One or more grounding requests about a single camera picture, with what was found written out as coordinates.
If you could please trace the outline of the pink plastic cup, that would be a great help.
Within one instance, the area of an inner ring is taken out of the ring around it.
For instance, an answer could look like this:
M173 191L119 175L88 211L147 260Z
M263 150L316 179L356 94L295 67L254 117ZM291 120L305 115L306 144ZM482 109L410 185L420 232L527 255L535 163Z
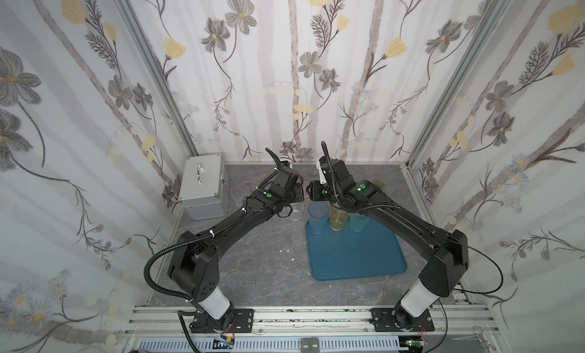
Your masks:
M304 180L303 181L303 186L302 186L302 188L303 188L303 199L305 201L307 201L307 200L310 199L310 196L309 196L309 185L310 185L310 182L308 180Z

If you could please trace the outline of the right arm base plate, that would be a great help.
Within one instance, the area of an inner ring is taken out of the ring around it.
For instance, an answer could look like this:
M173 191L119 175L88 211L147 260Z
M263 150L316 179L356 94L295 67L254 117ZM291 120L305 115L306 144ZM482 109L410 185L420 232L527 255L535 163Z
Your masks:
M371 324L377 333L429 333L435 331L433 319L426 309L419 317L413 317L404 309L373 308Z

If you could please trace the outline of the yellow plastic cup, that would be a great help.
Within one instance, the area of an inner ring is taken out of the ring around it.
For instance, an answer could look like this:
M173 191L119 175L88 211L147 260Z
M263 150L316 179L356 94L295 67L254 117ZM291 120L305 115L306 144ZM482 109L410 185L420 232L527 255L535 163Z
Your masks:
M349 217L350 214L347 211L344 211L335 205L330 205L329 220L330 228L332 228L333 231L342 231Z

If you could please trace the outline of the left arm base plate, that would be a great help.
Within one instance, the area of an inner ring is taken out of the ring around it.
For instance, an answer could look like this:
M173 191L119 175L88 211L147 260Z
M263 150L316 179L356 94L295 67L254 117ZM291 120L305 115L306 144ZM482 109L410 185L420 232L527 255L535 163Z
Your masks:
M192 333L251 333L254 310L230 308L221 319L213 319L207 312L196 312L188 324Z

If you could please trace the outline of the blue plastic cup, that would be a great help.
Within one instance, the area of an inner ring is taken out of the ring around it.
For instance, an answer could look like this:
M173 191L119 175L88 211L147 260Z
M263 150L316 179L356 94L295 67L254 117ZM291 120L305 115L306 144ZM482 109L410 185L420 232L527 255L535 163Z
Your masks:
M312 234L323 234L329 223L329 207L324 202L312 202L309 205L309 231Z

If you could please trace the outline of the teal dotted plastic cup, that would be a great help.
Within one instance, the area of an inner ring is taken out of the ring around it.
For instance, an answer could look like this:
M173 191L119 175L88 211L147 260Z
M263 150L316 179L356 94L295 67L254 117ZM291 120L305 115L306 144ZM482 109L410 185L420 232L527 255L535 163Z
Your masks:
M349 217L350 229L355 233L362 232L369 222L370 219L362 214L355 213Z

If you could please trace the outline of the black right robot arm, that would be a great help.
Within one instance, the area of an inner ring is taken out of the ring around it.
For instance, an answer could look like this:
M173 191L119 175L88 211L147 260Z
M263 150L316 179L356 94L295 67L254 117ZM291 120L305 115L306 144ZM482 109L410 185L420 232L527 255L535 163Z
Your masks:
M426 222L393 201L374 183L356 182L340 159L319 159L319 180L307 186L313 201L329 201L353 214L362 214L406 241L427 261L417 281L393 309L395 325L407 325L428 312L440 298L448 297L469 269L467 237Z

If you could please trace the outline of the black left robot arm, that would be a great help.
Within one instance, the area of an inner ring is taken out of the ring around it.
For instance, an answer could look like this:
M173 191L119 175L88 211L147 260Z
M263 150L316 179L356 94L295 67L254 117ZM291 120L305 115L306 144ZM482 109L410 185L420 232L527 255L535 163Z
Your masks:
M282 167L273 178L244 197L239 210L208 231L183 233L172 252L168 277L184 293L183 299L214 320L232 313L232 303L219 287L219 261L243 236L268 222L293 203L303 201L303 177Z

